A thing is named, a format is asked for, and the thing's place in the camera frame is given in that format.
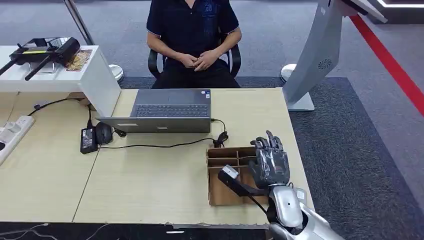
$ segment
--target laptop keyboard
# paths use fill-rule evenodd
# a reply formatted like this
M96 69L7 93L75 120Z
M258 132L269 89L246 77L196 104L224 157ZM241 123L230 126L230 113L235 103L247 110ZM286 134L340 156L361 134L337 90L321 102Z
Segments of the laptop keyboard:
M196 118L208 116L208 105L136 105L136 117Z

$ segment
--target silver laptop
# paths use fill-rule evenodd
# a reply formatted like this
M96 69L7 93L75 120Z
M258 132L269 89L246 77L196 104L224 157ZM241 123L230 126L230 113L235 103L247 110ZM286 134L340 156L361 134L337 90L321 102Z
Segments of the silver laptop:
M127 133L210 133L210 89L139 89L129 117L96 117Z

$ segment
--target cardboard compartment organizer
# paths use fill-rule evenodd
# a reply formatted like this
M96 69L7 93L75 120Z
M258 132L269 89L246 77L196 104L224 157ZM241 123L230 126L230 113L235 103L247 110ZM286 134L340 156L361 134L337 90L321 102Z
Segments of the cardboard compartment organizer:
M218 173L225 165L238 171L238 179L253 188L255 181L248 168L249 161L256 158L254 147L212 148L206 153L209 180L209 204L211 206L254 204L249 197L240 197L218 179ZM254 197L261 204L268 204L266 196Z

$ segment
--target power strip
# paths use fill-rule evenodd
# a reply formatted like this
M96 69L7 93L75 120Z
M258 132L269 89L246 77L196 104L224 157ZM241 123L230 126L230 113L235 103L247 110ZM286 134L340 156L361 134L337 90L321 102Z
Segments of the power strip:
M19 144L21 139L27 134L28 130L34 124L35 119L32 116L20 116L18 120L15 122L19 127L20 131L17 133L13 133L4 127L0 127L0 135L3 135L3 131L8 131L8 135L13 135L13 137L7 141L3 142L5 147L0 150L0 165L6 160L6 158L11 154L11 152L15 149L15 147Z

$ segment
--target metal pole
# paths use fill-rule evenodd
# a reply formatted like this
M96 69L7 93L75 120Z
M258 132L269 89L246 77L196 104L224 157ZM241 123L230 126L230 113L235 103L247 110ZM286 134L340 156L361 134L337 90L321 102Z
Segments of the metal pole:
M67 10L72 16L73 20L76 23L79 31L81 32L82 37L85 39L87 45L95 45L92 36L90 35L89 30L87 29L83 19L81 18L80 13L78 12L77 6L75 5L74 0L63 0Z

